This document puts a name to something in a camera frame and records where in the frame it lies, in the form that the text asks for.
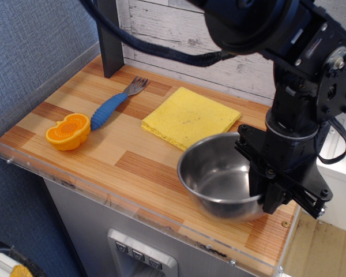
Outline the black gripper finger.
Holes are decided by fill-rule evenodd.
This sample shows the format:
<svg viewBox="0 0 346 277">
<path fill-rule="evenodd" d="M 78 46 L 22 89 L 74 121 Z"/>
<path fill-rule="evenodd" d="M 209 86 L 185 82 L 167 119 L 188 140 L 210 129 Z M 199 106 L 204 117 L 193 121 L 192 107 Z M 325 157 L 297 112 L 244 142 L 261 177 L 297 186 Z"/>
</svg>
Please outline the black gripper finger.
<svg viewBox="0 0 346 277">
<path fill-rule="evenodd" d="M 268 185 L 265 167 L 255 161 L 250 162 L 249 193 L 251 196 L 264 194 Z"/>
<path fill-rule="evenodd" d="M 293 199 L 292 185 L 289 182 L 269 181 L 266 188 L 263 211 L 274 214 L 281 205 L 287 205 Z"/>
</svg>

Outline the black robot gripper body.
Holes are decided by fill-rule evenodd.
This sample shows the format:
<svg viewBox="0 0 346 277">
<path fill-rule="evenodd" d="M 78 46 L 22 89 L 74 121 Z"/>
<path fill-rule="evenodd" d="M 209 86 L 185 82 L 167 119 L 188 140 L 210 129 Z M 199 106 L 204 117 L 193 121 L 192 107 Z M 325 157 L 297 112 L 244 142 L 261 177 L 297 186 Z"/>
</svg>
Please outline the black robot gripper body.
<svg viewBox="0 0 346 277">
<path fill-rule="evenodd" d="M 277 133 L 243 124 L 238 133 L 235 148 L 250 162 L 265 167 L 269 181 L 289 182 L 292 200 L 313 218 L 325 212 L 333 193 L 317 168 L 317 131 Z"/>
</svg>

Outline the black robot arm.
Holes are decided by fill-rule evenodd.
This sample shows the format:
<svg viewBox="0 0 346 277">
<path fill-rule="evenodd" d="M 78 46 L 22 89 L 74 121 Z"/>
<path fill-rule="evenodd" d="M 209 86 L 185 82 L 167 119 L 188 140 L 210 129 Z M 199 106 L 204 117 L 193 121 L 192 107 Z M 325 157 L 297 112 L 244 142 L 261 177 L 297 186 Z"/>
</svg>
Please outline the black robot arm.
<svg viewBox="0 0 346 277">
<path fill-rule="evenodd" d="M 231 55 L 274 63 L 266 131 L 243 124 L 236 150 L 250 161 L 250 195 L 272 214 L 296 201 L 312 217 L 333 197 L 317 169 L 330 129 L 346 144 L 346 30 L 313 1 L 195 1 L 212 40 Z"/>
</svg>

